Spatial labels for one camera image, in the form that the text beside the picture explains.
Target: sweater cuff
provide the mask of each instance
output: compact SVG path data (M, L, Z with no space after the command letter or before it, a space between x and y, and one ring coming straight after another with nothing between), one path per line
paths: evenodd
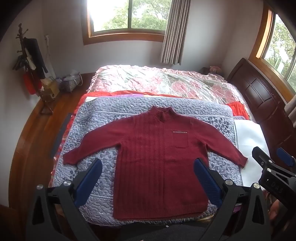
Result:
M244 167L247 163L247 160L248 160L248 158L243 156L239 162L239 165Z
M63 155L63 164L76 165L79 160L77 160L79 154L79 148L74 148Z

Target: wooden window frame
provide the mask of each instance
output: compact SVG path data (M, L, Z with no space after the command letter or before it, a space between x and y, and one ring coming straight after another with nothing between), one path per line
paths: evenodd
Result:
M131 3L132 0L129 0L129 16L132 10ZM165 35L165 31L162 30L131 28L131 19L128 20L128 28L93 32L93 22L87 8L87 0L81 1L81 28L83 45L120 40L163 42Z
M284 80L265 59L262 58L267 44L271 41L271 30L273 25L273 12L266 3L263 6L263 13L259 32L253 50L250 54L249 61L253 63L267 78L274 84L283 98L289 102L295 92L292 87Z

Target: tree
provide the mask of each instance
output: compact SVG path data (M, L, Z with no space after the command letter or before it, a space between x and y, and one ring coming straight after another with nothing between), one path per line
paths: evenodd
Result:
M171 0L133 0L132 28L165 30L170 3ZM103 29L127 28L127 26L128 1L125 2L123 7L116 10L115 17L106 22Z
M284 63L284 68L281 74L285 76L292 62L296 43L285 24L277 16L274 33L270 42L270 46L268 48L269 56L268 58L265 58L265 60L269 62L275 69L278 68L281 62L279 47L283 47L289 57L289 59L285 63L282 61ZM292 75L288 82L293 87L293 89L296 90L296 70L292 72Z

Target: mock neck collar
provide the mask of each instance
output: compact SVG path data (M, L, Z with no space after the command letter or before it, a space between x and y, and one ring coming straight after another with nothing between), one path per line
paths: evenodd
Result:
M160 108L152 106L152 108L149 110L149 113L160 121L168 121L177 115L172 107Z

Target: wall outlet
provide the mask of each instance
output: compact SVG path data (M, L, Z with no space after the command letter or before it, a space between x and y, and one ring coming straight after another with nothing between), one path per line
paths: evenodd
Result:
M49 46L49 35L44 35L44 39L46 41L46 45Z

